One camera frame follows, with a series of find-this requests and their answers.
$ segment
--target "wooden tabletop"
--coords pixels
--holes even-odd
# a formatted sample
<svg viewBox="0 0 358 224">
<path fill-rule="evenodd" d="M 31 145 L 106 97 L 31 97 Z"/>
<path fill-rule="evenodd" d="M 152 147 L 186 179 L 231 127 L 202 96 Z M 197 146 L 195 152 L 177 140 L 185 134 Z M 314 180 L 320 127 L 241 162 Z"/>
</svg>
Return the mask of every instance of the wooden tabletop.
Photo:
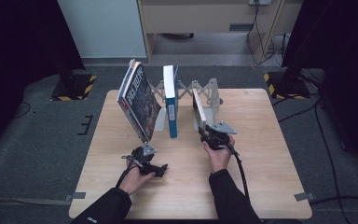
<svg viewBox="0 0 358 224">
<path fill-rule="evenodd" d="M 261 89 L 220 89 L 223 104 L 216 121 L 223 120 L 237 131 L 233 135 L 246 175 L 251 203 L 260 218 L 309 218 L 307 200 L 296 167 L 266 91 Z M 130 155 L 142 144 L 116 102 L 117 91 L 107 94 L 95 134 L 89 147 L 69 216 L 76 217 L 114 187 L 126 168 L 121 156 Z M 151 161 L 168 163 L 162 178 L 156 177 L 131 195 L 131 219 L 217 218 L 208 182 L 210 165 L 200 135 L 194 129 L 192 98 L 179 101 L 178 137 L 171 139 L 166 122 L 164 132 L 154 132 L 150 145 L 158 152 Z M 242 190 L 241 174 L 234 157 L 228 170 Z"/>
</svg>

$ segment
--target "blue book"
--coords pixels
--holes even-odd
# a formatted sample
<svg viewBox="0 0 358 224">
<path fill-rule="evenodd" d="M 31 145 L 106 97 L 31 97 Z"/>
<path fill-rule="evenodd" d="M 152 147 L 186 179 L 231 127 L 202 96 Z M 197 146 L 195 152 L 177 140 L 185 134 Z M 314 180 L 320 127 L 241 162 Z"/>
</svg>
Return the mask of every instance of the blue book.
<svg viewBox="0 0 358 224">
<path fill-rule="evenodd" d="M 179 106 L 178 82 L 179 77 L 176 70 L 173 72 L 173 65 L 166 65 L 163 68 L 165 105 L 167 107 L 168 124 L 170 126 L 170 137 L 178 136 L 177 114 Z"/>
</svg>

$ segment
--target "power outlet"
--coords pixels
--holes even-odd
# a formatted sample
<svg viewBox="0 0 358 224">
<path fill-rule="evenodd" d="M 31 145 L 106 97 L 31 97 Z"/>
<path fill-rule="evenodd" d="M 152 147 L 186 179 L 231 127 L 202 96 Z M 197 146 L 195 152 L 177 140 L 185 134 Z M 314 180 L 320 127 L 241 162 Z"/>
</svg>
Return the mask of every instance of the power outlet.
<svg viewBox="0 0 358 224">
<path fill-rule="evenodd" d="M 260 5 L 260 6 L 267 6 L 271 5 L 271 0 L 249 0 L 249 5 Z"/>
</svg>

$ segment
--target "black sleeve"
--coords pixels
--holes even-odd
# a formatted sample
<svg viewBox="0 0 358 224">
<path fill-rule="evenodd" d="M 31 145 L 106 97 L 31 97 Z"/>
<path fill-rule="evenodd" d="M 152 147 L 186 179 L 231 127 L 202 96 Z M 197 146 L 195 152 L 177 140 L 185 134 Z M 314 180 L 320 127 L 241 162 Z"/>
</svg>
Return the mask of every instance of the black sleeve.
<svg viewBox="0 0 358 224">
<path fill-rule="evenodd" d="M 220 223 L 259 224 L 262 223 L 246 197 L 235 185 L 227 169 L 209 177 L 214 205 Z"/>
<path fill-rule="evenodd" d="M 131 207 L 128 193 L 121 189 L 110 189 L 90 205 L 71 224 L 121 223 Z"/>
</svg>

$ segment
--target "person's right hand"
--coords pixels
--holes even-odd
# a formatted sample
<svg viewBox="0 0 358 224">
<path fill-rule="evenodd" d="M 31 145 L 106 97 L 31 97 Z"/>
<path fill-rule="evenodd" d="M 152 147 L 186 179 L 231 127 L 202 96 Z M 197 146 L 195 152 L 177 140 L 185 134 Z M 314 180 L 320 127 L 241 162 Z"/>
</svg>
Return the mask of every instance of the person's right hand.
<svg viewBox="0 0 358 224">
<path fill-rule="evenodd" d="M 229 143 L 234 146 L 235 140 L 228 134 Z M 202 142 L 205 148 L 205 151 L 208 153 L 209 162 L 211 164 L 212 173 L 216 173 L 219 170 L 227 169 L 229 159 L 231 158 L 231 151 L 227 147 L 219 149 L 219 150 L 212 150 L 207 142 Z"/>
<path fill-rule="evenodd" d="M 141 175 L 139 167 L 135 163 L 133 163 L 130 167 L 129 172 L 121 182 L 119 188 L 127 192 L 129 195 L 132 195 L 133 193 L 138 191 L 138 189 L 140 189 L 144 184 L 150 181 L 155 174 L 156 173 L 152 172 L 148 175 Z"/>
</svg>

